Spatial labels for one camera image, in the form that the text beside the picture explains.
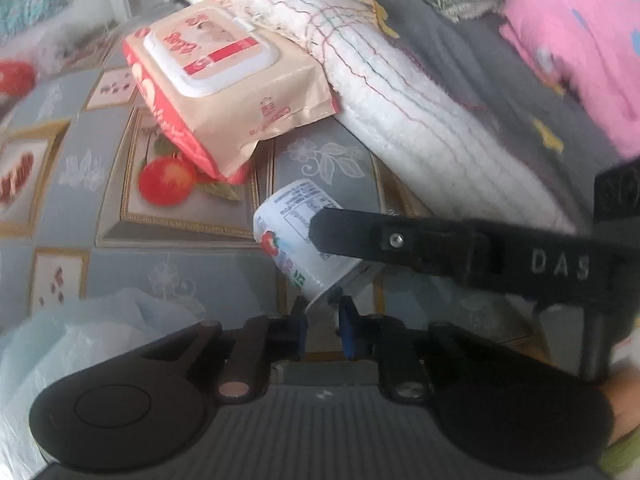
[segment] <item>red and white package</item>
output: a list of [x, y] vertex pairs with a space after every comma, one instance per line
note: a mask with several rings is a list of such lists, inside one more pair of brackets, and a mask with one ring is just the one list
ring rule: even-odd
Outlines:
[[245, 180], [259, 140], [337, 111], [313, 57], [213, 0], [128, 36], [124, 52], [164, 134], [230, 184]]

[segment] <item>pink fabric with polka dots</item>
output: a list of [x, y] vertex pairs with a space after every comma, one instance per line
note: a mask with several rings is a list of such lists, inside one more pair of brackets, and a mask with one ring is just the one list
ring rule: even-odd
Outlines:
[[568, 83], [623, 156], [640, 154], [640, 0], [506, 0], [500, 32], [550, 84]]

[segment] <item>yogurt cup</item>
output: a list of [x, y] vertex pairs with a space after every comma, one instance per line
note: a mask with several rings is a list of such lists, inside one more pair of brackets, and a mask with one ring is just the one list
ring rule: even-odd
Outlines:
[[375, 278], [382, 264], [321, 253], [309, 240], [309, 222], [321, 209], [340, 205], [311, 180], [278, 190], [254, 215], [254, 238], [309, 301], [321, 304], [339, 287], [355, 296]]

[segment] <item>wet wipes lid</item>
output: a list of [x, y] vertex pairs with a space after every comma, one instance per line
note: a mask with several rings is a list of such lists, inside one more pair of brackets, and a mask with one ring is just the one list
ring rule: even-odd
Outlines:
[[278, 50], [213, 2], [156, 22], [144, 47], [178, 92], [204, 97], [271, 66]]

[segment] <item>white plastic bag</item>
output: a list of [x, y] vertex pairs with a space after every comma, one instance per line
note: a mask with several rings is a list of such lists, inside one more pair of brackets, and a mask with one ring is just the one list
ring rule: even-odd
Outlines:
[[47, 308], [0, 337], [0, 480], [29, 480], [46, 466], [28, 418], [47, 386], [204, 317], [125, 289]]

